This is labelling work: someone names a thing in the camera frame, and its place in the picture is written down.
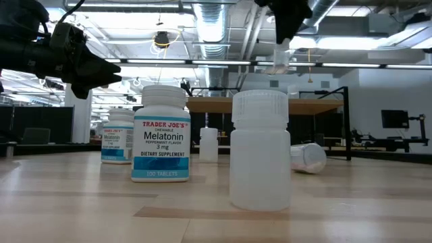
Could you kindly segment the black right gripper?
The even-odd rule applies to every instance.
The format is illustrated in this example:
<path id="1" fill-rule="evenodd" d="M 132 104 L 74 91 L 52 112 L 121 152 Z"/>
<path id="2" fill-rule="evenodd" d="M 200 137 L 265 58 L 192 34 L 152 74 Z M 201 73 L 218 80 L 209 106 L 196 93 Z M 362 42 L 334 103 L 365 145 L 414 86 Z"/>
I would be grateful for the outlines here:
<path id="1" fill-rule="evenodd" d="M 286 39 L 293 38 L 305 19 L 312 17 L 313 12 L 306 0 L 254 0 L 259 7 L 267 6 L 275 15 L 276 43 L 281 45 Z"/>

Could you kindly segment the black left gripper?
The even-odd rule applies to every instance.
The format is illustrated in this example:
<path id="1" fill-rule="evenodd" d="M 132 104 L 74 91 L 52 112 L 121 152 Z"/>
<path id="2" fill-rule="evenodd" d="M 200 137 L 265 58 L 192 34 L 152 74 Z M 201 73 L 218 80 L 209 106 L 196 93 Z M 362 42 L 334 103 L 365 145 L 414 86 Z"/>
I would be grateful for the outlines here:
<path id="1" fill-rule="evenodd" d="M 46 52 L 43 78 L 70 79 L 76 73 L 79 62 L 79 75 L 83 77 L 75 79 L 71 85 L 71 90 L 78 99 L 87 99 L 94 88 L 122 80 L 121 76 L 115 75 L 121 71 L 118 65 L 98 57 L 82 43 L 62 47 L 50 47 L 45 43 L 43 48 Z"/>

